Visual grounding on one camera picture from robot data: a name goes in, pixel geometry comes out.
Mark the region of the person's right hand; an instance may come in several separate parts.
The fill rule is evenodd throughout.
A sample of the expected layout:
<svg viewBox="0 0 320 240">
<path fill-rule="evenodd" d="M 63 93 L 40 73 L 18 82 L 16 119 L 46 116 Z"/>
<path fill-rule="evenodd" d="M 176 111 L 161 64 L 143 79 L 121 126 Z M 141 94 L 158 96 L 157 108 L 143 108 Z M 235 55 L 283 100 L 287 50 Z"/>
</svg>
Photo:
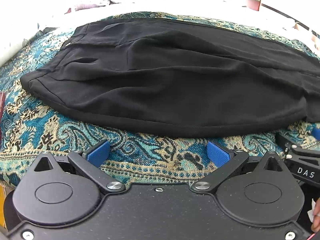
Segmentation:
<svg viewBox="0 0 320 240">
<path fill-rule="evenodd" d="M 316 202 L 313 202 L 314 205 L 312 206 L 312 211 L 313 211 L 313 220 L 312 220 L 312 225 L 311 225 L 311 230 L 314 233 L 319 232 L 319 227 L 320 227 L 320 198 L 317 199 Z"/>
</svg>

